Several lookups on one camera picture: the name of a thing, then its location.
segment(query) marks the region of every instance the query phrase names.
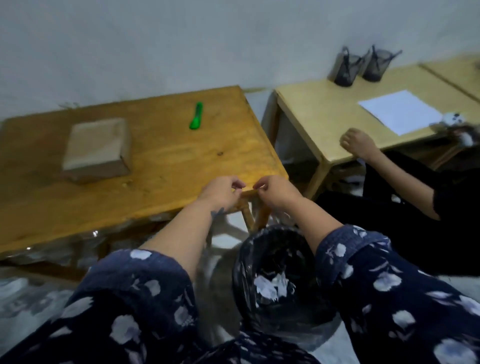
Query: wooden table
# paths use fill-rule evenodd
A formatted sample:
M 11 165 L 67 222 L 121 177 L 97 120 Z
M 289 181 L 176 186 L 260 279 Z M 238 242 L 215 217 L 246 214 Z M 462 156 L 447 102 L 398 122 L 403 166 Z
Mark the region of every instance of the wooden table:
M 460 111 L 469 120 L 480 121 L 478 102 L 417 65 L 388 70 L 378 83 L 358 77 L 347 88 L 325 79 L 275 89 L 277 110 L 273 113 L 270 141 L 275 145 L 279 115 L 283 111 L 320 162 L 304 193 L 306 197 L 314 197 L 333 166 L 353 160 L 339 144 L 348 128 L 365 131 L 381 149 L 435 135 L 431 128 L 424 128 L 398 136 L 358 105 L 359 101 L 405 89 L 442 113 Z
M 480 102 L 479 54 L 423 63 L 420 66 Z
M 198 101 L 202 125 L 190 130 Z M 62 180 L 72 125 L 112 117 L 129 122 L 132 174 L 85 185 Z M 237 210 L 253 231 L 268 209 L 253 221 L 252 185 L 264 175 L 288 177 L 238 86 L 13 118 L 0 145 L 0 253 L 170 220 L 221 175 L 247 184 Z

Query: trash bin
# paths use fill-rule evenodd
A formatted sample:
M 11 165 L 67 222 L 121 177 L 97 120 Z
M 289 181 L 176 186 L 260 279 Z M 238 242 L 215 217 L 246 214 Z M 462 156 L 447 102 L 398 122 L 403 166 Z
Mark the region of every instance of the trash bin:
M 235 302 L 246 328 L 313 351 L 340 325 L 322 296 L 315 260 L 299 229 L 267 227 L 245 240 L 232 270 Z

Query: person in black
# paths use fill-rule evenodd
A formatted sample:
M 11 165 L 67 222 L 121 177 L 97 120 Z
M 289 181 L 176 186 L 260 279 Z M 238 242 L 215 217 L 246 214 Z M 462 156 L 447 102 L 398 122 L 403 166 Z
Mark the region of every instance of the person in black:
M 382 153 L 358 129 L 340 144 L 366 162 L 363 197 L 327 191 L 319 206 L 344 224 L 390 237 L 401 256 L 430 274 L 480 275 L 480 169 L 435 172 L 401 153 Z

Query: dark blue clothing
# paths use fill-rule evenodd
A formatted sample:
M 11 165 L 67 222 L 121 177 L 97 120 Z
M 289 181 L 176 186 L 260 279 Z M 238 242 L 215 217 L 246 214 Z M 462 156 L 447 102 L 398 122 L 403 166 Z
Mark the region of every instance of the dark blue clothing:
M 316 252 L 318 282 L 361 363 L 476 363 L 480 304 L 431 277 L 376 232 L 346 225 Z M 316 363 L 260 332 L 214 348 L 197 336 L 192 283 L 172 258 L 122 250 L 92 267 L 58 316 L 0 363 Z

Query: white paper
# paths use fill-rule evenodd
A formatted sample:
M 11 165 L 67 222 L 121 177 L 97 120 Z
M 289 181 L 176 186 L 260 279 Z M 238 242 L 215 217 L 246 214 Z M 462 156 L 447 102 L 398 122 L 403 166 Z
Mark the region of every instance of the white paper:
M 442 121 L 442 114 L 407 90 L 360 101 L 359 105 L 397 135 Z

